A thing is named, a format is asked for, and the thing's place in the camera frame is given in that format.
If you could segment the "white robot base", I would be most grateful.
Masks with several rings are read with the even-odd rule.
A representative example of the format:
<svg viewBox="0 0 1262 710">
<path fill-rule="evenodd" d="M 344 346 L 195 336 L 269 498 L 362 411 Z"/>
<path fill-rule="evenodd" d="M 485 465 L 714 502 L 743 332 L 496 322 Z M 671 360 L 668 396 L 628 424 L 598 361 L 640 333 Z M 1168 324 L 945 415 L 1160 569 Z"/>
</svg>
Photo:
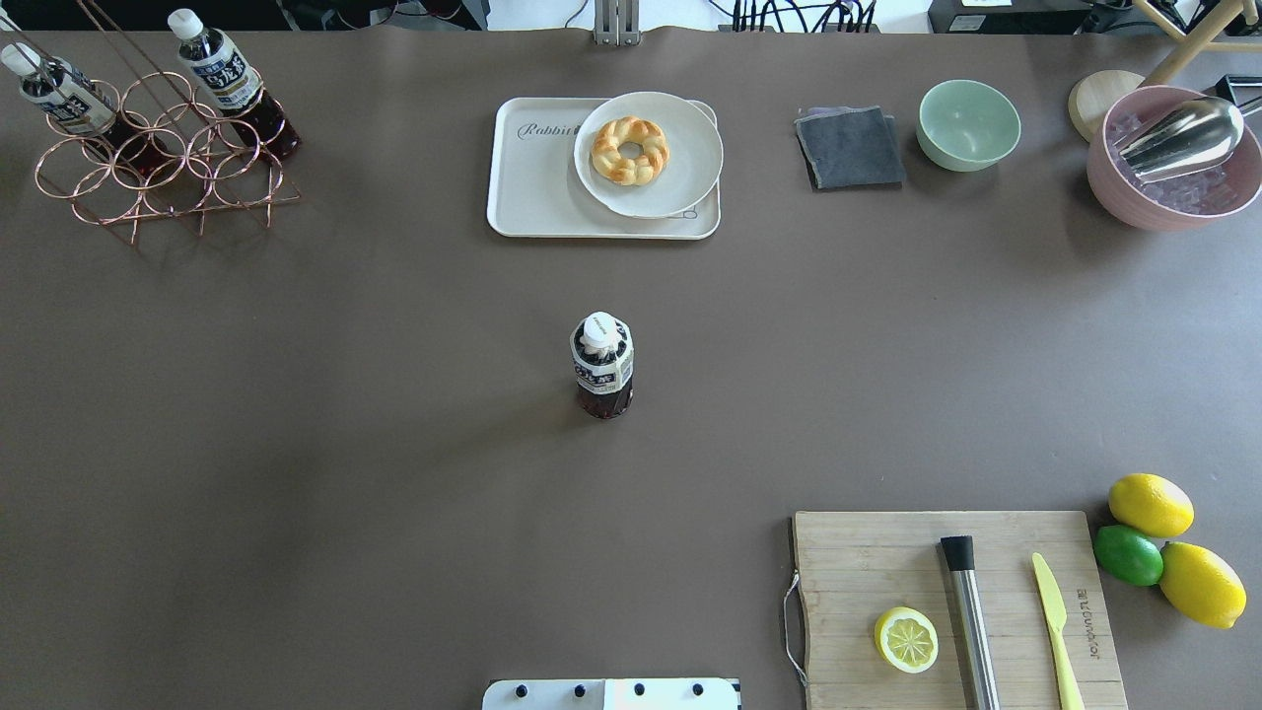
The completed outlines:
<svg viewBox="0 0 1262 710">
<path fill-rule="evenodd" d="M 501 678 L 482 709 L 740 709 L 737 678 Z"/>
</svg>

